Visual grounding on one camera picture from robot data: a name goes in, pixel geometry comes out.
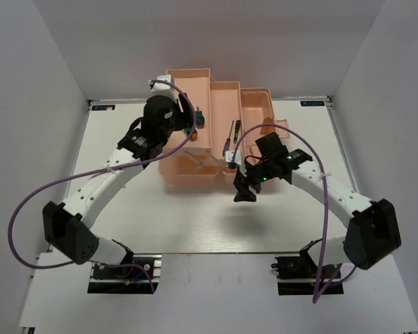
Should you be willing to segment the green stubby screwdriver orange cap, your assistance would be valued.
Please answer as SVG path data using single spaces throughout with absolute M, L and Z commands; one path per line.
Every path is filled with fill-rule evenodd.
M 190 136 L 191 141 L 195 141 L 198 138 L 198 132 L 195 129 L 192 129 L 191 127 L 186 127 L 183 130 L 186 135 Z

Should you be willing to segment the pink plastic toolbox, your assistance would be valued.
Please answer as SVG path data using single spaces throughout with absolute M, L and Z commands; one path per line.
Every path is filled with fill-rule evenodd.
M 200 109 L 206 119 L 203 128 L 197 128 L 198 138 L 186 142 L 177 153 L 159 162 L 158 171 L 169 186 L 208 186 L 214 183 L 232 183 L 235 171 L 226 167 L 222 150 L 232 120 L 234 126 L 230 146 L 238 146 L 252 164 L 260 152 L 257 139 L 271 132 L 287 139 L 288 123 L 274 116 L 270 91 L 267 88 L 242 88 L 237 81 L 217 81 L 210 69 L 167 70 L 174 84 L 187 93 L 194 108 Z M 239 144 L 233 143 L 236 120 L 241 120 L 240 138 L 244 131 L 250 134 Z

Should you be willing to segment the blue handled thin screwdriver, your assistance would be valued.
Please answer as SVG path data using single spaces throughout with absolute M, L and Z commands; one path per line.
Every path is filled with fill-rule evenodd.
M 230 126 L 230 129 L 229 129 L 229 135 L 227 136 L 226 141 L 225 141 L 224 146 L 223 146 L 223 150 L 222 150 L 222 156 L 223 157 L 226 156 L 226 152 L 230 148 L 233 126 L 234 126 L 234 120 L 232 120 L 232 122 L 231 122 L 231 126 Z

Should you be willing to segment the black green precision screwdriver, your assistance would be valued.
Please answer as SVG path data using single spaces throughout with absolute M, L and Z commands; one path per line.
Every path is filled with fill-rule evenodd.
M 241 128 L 241 120 L 236 120 L 235 127 L 234 127 L 234 136 L 233 136 L 233 143 L 236 144 L 239 137 L 239 132 Z

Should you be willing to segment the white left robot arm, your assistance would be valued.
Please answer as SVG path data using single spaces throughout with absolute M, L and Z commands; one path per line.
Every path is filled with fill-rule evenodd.
M 161 155 L 172 133 L 195 123 L 195 110 L 186 94 L 177 99 L 150 97 L 142 117 L 129 126 L 104 170 L 59 204 L 50 201 L 44 206 L 46 241 L 75 264 L 99 262 L 119 278 L 130 275 L 133 252 L 121 242 L 93 234 L 91 228 L 113 197 Z

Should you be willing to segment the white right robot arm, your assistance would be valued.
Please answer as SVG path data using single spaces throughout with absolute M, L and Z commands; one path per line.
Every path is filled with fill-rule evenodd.
M 323 204 L 346 228 L 342 237 L 312 241 L 302 248 L 302 272 L 315 278 L 326 264 L 354 264 L 367 270 L 401 246 L 401 234 L 393 204 L 372 200 L 344 186 L 320 170 L 320 164 L 297 149 L 288 151 L 276 133 L 256 144 L 261 156 L 257 163 L 247 162 L 239 151 L 228 151 L 226 163 L 235 167 L 236 202 L 254 202 L 261 184 L 272 179 L 287 181 Z

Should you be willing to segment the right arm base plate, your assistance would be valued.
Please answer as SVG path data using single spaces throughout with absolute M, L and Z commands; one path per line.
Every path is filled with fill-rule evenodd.
M 302 272 L 298 255 L 275 257 L 274 262 L 270 266 L 271 271 L 277 275 L 279 296 L 308 296 L 314 294 L 316 271 L 311 276 Z M 337 268 L 337 265 L 323 267 L 320 288 L 333 276 Z M 340 279 L 341 274 L 338 273 L 323 294 L 344 294 L 343 285 L 339 283 Z

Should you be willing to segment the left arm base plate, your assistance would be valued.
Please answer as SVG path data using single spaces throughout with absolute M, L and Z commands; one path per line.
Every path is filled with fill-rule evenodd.
M 161 255 L 135 255 L 135 267 L 109 268 L 93 264 L 88 294 L 154 294 L 160 281 Z

